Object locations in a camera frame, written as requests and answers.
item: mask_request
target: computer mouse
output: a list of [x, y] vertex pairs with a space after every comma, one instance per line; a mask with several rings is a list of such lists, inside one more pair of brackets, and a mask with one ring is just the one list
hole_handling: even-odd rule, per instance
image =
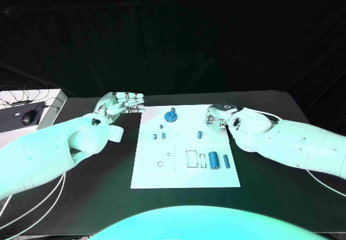
[[37, 114], [37, 111], [34, 110], [30, 110], [23, 114], [23, 117], [22, 117], [23, 125], [29, 125], [33, 122], [36, 114]]

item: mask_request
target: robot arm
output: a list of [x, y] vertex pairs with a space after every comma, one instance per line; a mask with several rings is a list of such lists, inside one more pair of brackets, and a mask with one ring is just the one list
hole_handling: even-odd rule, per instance
[[238, 147], [278, 163], [346, 179], [346, 137], [301, 122], [228, 103], [207, 108], [205, 124], [213, 131], [226, 125]]
[[0, 149], [0, 200], [47, 183], [91, 155], [124, 129], [109, 125], [122, 113], [143, 113], [143, 94], [109, 92], [88, 113], [17, 138]]

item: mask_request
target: black tabletop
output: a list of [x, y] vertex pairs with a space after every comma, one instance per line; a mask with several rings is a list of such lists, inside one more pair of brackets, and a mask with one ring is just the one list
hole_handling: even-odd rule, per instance
[[[197, 105], [228, 102], [308, 123], [291, 96], [280, 91], [223, 92], [147, 96], [145, 106]], [[71, 98], [55, 124], [92, 112], [99, 98]], [[131, 189], [141, 114], [122, 114], [115, 124], [124, 128], [120, 143], [108, 142], [101, 153], [66, 172], [62, 195], [50, 213], [26, 232], [40, 235], [95, 234], [109, 225], [171, 206], [202, 205], [245, 210], [274, 217], [313, 232], [346, 232], [346, 198], [330, 191], [308, 173], [242, 151], [231, 140], [241, 187]], [[346, 180], [316, 173], [346, 193]], [[13, 195], [0, 226], [20, 216], [46, 197], [58, 179]], [[58, 192], [45, 204], [0, 235], [29, 227], [47, 211]]]

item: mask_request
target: laptop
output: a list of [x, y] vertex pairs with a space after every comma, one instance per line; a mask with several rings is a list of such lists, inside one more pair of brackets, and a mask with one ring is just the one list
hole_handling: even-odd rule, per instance
[[[40, 122], [45, 102], [34, 102], [26, 105], [0, 109], [0, 133], [37, 125]], [[37, 114], [29, 125], [23, 125], [22, 117], [29, 110], [36, 110]]]

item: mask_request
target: black curtain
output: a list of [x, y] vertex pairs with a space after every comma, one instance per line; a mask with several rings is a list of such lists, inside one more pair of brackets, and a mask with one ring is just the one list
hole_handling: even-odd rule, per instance
[[42, 80], [71, 97], [285, 91], [346, 134], [344, 11], [337, 0], [9, 2], [0, 84]]

